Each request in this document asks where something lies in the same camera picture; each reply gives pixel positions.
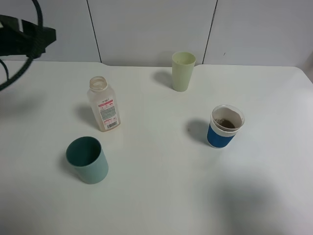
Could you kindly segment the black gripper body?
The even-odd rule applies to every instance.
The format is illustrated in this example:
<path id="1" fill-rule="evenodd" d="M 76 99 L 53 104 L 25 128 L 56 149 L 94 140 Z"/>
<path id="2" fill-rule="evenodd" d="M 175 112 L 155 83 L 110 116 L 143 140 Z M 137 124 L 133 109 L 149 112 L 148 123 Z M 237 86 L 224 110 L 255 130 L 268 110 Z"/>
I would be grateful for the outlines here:
<path id="1" fill-rule="evenodd" d="M 1 15 L 0 17 L 0 55 L 25 55 L 30 56 L 35 37 L 37 36 L 36 24 L 22 20 L 22 29 L 19 28 L 19 20 L 14 17 Z M 45 53 L 46 47 L 56 41 L 56 30 L 49 27 L 43 28 L 42 45 L 36 46 L 34 57 L 39 58 Z"/>

